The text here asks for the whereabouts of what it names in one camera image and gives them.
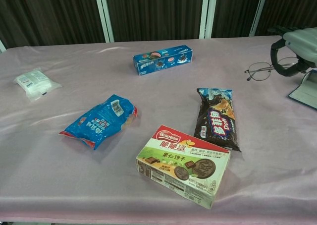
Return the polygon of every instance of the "dove chocolate bar wrapper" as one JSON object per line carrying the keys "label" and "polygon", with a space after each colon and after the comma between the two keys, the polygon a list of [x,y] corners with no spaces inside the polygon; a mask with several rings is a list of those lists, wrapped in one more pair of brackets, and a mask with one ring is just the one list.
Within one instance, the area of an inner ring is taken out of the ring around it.
{"label": "dove chocolate bar wrapper", "polygon": [[194,136],[218,146],[240,151],[237,143],[232,90],[197,89],[202,104]]}

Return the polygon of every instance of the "pink tablecloth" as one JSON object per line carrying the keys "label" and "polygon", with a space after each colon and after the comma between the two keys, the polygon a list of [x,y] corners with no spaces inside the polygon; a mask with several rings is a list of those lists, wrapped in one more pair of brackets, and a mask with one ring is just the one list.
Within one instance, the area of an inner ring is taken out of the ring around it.
{"label": "pink tablecloth", "polygon": [[[317,223],[317,112],[287,95],[303,75],[244,70],[278,37],[9,49],[0,55],[0,221],[134,224]],[[187,44],[193,62],[138,76],[132,56]],[[282,51],[281,57],[290,56]],[[40,67],[63,87],[30,103],[13,79]],[[161,125],[193,134],[198,87],[233,89],[238,142],[204,209],[139,175],[135,157]],[[140,116],[93,151],[58,133],[112,94]]]}

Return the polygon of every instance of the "white plastic packet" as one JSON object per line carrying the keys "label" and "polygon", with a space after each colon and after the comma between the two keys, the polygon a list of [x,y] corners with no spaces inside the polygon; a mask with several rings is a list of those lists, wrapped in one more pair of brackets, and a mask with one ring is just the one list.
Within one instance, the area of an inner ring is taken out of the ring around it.
{"label": "white plastic packet", "polygon": [[13,82],[18,83],[25,90],[30,101],[35,101],[46,93],[61,87],[60,84],[41,73],[40,68],[19,75]]}

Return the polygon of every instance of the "eyeglasses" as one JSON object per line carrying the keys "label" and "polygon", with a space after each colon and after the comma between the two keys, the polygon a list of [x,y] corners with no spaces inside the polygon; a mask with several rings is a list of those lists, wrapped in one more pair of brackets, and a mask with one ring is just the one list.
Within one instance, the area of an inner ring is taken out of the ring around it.
{"label": "eyeglasses", "polygon": [[[292,65],[295,65],[297,63],[296,57],[285,57],[278,61],[278,64],[284,66],[285,68],[288,68]],[[244,73],[248,73],[250,77],[247,79],[247,81],[250,81],[251,79],[254,79],[256,81],[263,81],[269,78],[271,75],[271,72],[274,69],[274,66],[272,64],[269,64],[267,62],[256,62],[249,66],[249,69],[245,70]]]}

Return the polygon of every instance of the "blue cookie box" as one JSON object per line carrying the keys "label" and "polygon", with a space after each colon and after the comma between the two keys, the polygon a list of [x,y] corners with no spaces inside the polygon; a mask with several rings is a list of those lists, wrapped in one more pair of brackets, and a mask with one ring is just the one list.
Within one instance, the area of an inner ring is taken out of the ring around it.
{"label": "blue cookie box", "polygon": [[133,57],[139,75],[186,64],[192,61],[193,50],[186,45],[143,53]]}

